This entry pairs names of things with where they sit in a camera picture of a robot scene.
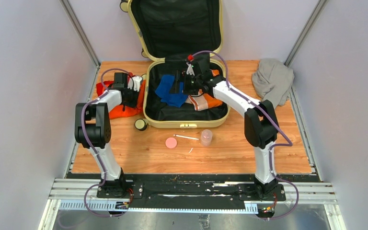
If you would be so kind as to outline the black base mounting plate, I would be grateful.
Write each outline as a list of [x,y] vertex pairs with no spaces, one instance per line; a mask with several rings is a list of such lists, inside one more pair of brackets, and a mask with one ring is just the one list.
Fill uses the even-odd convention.
[[253,174],[126,174],[125,183],[106,182],[98,198],[132,199],[132,208],[243,209],[245,201],[271,206],[285,201],[278,181],[262,185]]

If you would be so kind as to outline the pink round lid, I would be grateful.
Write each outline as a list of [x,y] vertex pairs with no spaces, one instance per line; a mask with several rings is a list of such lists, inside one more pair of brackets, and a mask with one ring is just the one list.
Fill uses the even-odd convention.
[[177,147],[177,140],[173,137],[167,138],[165,141],[165,146],[169,149],[174,149]]

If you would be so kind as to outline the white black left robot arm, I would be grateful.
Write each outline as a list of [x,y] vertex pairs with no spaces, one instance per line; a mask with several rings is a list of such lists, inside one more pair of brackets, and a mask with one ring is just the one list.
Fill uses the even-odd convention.
[[110,146],[112,129],[109,112],[122,104],[136,105],[142,83],[141,76],[116,69],[111,84],[101,82],[103,92],[96,99],[78,103],[75,107],[75,140],[89,150],[100,169],[98,188],[116,198],[124,197],[130,189]]

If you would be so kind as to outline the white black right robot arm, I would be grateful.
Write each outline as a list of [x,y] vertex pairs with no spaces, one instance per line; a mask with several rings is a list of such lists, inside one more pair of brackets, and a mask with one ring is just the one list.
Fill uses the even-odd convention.
[[254,194],[267,200],[275,192],[279,179],[274,166],[274,146],[279,124],[272,103],[259,101],[234,87],[229,81],[228,69],[214,76],[210,61],[188,58],[174,65],[174,83],[171,92],[193,94],[202,91],[221,100],[244,119],[244,136],[253,146],[256,172]]

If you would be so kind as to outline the grey crumpled cloth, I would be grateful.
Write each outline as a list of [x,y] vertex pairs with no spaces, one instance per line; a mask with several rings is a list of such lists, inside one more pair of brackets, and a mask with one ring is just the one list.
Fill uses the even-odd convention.
[[273,107],[284,106],[289,99],[294,80],[294,71],[275,58],[263,58],[252,74],[254,89],[263,100],[269,100]]

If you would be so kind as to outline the cream open suitcase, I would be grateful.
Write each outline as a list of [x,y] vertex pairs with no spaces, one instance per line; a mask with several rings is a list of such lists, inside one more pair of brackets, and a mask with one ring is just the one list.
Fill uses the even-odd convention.
[[128,13],[142,44],[142,55],[152,63],[145,75],[144,117],[136,121],[139,130],[155,128],[213,128],[227,119],[226,104],[197,111],[185,103],[169,106],[156,95],[165,74],[174,74],[184,59],[195,52],[210,58],[204,50],[222,47],[222,13],[219,0],[123,0],[120,9]]

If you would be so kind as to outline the orange white patterned garment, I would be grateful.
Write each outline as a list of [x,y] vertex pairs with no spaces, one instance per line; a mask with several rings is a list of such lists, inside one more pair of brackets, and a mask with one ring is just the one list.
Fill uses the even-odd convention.
[[195,96],[188,95],[185,101],[187,104],[192,104],[196,111],[203,111],[214,107],[221,106],[223,102],[216,98],[213,98],[209,94],[202,94],[200,90]]

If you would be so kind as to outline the clear plastic cup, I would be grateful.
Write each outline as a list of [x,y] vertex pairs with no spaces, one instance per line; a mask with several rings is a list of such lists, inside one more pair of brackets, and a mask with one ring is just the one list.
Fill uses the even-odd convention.
[[201,137],[200,137],[200,142],[201,145],[203,145],[204,147],[207,147],[211,144],[213,138],[213,134],[212,131],[209,129],[205,129],[201,132]]

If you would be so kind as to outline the white thin stick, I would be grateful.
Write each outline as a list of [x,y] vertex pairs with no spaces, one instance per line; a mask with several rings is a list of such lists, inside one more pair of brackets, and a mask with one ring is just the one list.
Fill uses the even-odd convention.
[[174,137],[178,137],[178,138],[185,138],[185,139],[191,139],[191,140],[199,140],[199,138],[195,138],[195,137],[188,137],[188,136],[183,136],[183,135],[177,135],[177,134],[173,134]]

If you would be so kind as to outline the blue garment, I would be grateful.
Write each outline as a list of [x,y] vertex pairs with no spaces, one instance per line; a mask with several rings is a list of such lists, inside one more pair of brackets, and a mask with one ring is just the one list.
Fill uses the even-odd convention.
[[188,98],[188,95],[183,94],[184,83],[179,82],[179,92],[170,93],[173,86],[174,76],[163,75],[155,93],[161,98],[161,102],[167,103],[168,106],[180,108]]

